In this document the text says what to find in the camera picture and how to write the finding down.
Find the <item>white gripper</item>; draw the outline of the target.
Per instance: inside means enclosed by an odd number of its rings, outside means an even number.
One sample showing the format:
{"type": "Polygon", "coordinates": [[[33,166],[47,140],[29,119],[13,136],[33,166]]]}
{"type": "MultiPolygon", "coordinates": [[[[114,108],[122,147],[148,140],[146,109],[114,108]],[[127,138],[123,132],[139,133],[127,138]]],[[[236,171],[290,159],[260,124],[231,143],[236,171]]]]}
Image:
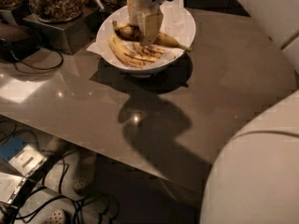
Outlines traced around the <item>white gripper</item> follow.
{"type": "Polygon", "coordinates": [[[127,0],[129,23],[139,26],[140,44],[151,45],[157,38],[164,19],[159,6],[167,0],[127,0]]]}

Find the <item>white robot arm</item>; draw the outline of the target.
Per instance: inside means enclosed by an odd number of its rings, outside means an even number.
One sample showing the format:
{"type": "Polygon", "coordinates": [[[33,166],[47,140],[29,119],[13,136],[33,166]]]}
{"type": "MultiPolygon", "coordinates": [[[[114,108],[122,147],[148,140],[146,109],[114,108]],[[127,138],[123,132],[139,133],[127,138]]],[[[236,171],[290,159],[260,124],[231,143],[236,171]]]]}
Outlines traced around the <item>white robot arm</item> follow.
{"type": "Polygon", "coordinates": [[[298,224],[299,0],[196,9],[192,54],[140,82],[123,133],[198,224],[298,224]]]}

